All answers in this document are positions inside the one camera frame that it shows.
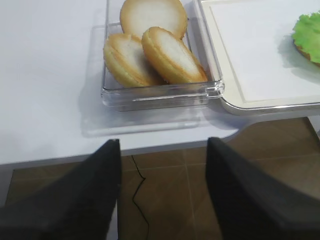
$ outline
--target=toasted bun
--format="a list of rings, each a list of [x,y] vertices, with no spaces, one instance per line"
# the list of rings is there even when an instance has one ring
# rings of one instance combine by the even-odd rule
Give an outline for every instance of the toasted bun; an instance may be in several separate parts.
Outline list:
[[[152,66],[170,84],[208,81],[196,57],[171,32],[151,27],[143,34],[142,47]]]
[[[304,52],[304,51],[302,50],[302,47],[301,47],[301,46],[297,46],[295,41],[294,41],[293,43],[294,43],[294,45],[295,45],[295,48],[298,50],[298,52],[301,53],[306,59],[308,59],[309,61],[311,61],[310,54]],[[311,62],[312,62],[313,64],[317,65],[318,67],[320,67],[320,63],[318,63],[318,62],[313,62],[313,61],[311,61]]]
[[[142,35],[151,27],[161,27],[182,39],[188,17],[180,0],[126,0],[121,8],[120,23],[124,33]]]
[[[148,63],[138,37],[117,33],[105,41],[104,62],[114,78],[124,87],[166,84]]]

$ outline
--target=plastic tray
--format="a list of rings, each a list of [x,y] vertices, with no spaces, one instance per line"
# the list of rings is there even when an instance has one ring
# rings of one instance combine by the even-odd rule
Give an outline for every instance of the plastic tray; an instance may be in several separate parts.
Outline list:
[[[169,107],[206,105],[210,99],[222,96],[225,85],[215,49],[208,34],[199,0],[183,1],[188,14],[187,32],[183,38],[186,46],[199,59],[208,82],[179,85],[124,88],[103,65],[101,96],[103,103],[117,111],[132,111]],[[105,38],[122,33],[119,22],[124,0],[107,0]]]

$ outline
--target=green lettuce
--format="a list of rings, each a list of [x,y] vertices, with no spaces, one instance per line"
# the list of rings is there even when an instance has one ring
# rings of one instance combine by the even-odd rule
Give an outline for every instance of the green lettuce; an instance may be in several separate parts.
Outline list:
[[[310,54],[312,62],[320,63],[320,11],[301,15],[293,30],[295,44]]]

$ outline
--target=tile floor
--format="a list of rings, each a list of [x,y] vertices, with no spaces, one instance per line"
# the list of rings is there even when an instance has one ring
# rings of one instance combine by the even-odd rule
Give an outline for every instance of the tile floor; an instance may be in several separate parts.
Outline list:
[[[228,144],[280,181],[320,199],[320,145],[307,118],[257,123]],[[136,202],[150,223],[149,240],[220,240],[205,184],[205,148],[133,156],[146,181]],[[7,203],[63,176],[77,163],[14,171]],[[144,240],[147,225],[132,202],[141,181],[131,156],[122,158],[121,240]]]

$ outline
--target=white table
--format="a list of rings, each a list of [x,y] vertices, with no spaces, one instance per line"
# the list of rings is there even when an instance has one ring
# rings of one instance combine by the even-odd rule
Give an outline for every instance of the white table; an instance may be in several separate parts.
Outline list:
[[[116,112],[103,106],[106,0],[0,3],[0,205],[13,169],[81,161],[108,139],[123,155],[201,147],[246,126],[311,116],[312,111],[251,117],[203,107]]]

